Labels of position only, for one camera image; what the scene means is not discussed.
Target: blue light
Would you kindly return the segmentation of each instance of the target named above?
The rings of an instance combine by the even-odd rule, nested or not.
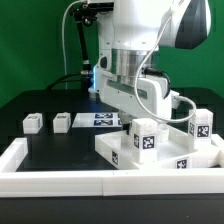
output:
[[[93,68],[93,89],[96,89],[96,83],[95,83],[95,81],[96,81],[96,66],[94,66],[94,68]]]

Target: green backdrop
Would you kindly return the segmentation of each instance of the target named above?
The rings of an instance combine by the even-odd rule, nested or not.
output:
[[[0,0],[0,106],[26,90],[44,89],[64,74],[61,21],[70,0]],[[173,87],[206,87],[224,97],[224,1],[209,0],[212,29],[195,50],[161,48],[160,69]],[[97,61],[96,26],[85,29],[91,63]],[[76,25],[66,20],[68,72],[81,69]]]

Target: white box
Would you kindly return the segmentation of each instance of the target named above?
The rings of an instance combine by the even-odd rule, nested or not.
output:
[[[29,114],[23,120],[24,134],[37,134],[43,126],[43,117],[40,113]]]
[[[54,133],[67,133],[70,125],[70,113],[58,113],[53,120]]]
[[[203,149],[211,144],[213,113],[207,109],[197,109],[188,122],[188,142],[190,152]]]
[[[137,163],[157,161],[158,123],[150,118],[132,121],[132,158]]]

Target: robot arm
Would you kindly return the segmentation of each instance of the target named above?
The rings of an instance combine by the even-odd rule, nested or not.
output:
[[[99,11],[100,55],[90,92],[134,117],[153,117],[145,107],[169,121],[174,94],[169,80],[145,71],[156,68],[159,46],[193,49],[207,38],[207,0],[88,0],[87,5]]]

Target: black table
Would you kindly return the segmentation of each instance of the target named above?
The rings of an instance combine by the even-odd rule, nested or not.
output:
[[[213,132],[224,137],[224,99],[208,89],[176,91],[212,111]],[[54,134],[52,121],[59,112],[70,112],[73,121],[76,113],[116,111],[79,90],[24,92],[0,109],[0,152],[25,136],[29,153],[17,172],[114,169],[95,153],[94,136],[120,128],[71,128],[67,134]],[[37,135],[24,135],[22,120],[36,112],[43,114],[43,128]],[[188,107],[181,105],[173,117],[187,113]],[[187,130],[186,123],[176,127]],[[223,223],[224,195],[2,198],[0,217],[1,223]]]

